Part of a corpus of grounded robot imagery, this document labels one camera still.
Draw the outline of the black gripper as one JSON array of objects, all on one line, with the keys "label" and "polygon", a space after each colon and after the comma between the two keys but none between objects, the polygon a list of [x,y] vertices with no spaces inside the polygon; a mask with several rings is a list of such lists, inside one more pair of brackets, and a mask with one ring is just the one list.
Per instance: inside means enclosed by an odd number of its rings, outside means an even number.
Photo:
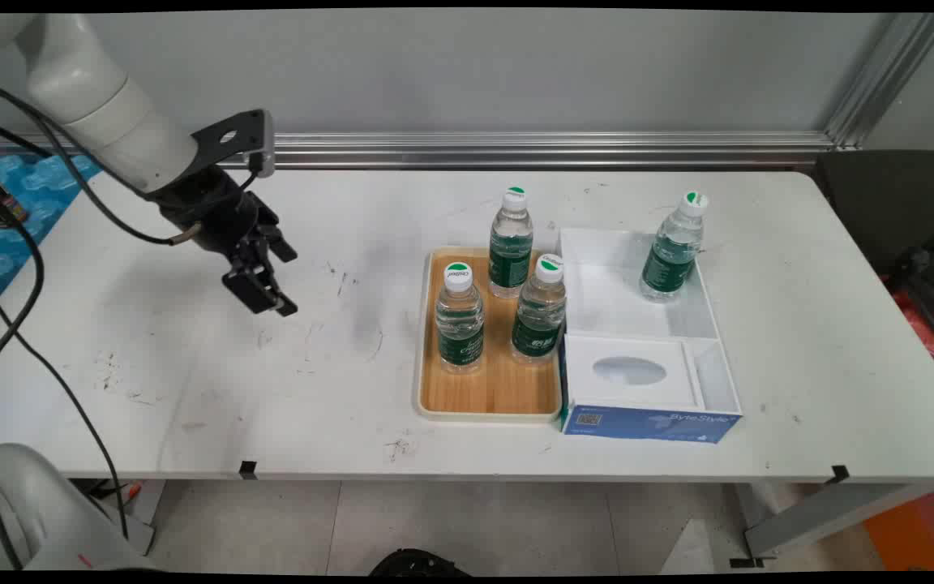
[{"label": "black gripper", "polygon": [[253,314],[277,311],[286,317],[299,307],[276,281],[269,255],[283,263],[298,255],[278,228],[278,216],[250,190],[256,178],[252,171],[240,182],[211,165],[149,193],[148,200],[182,232],[200,225],[192,242],[229,260],[222,284]]}]

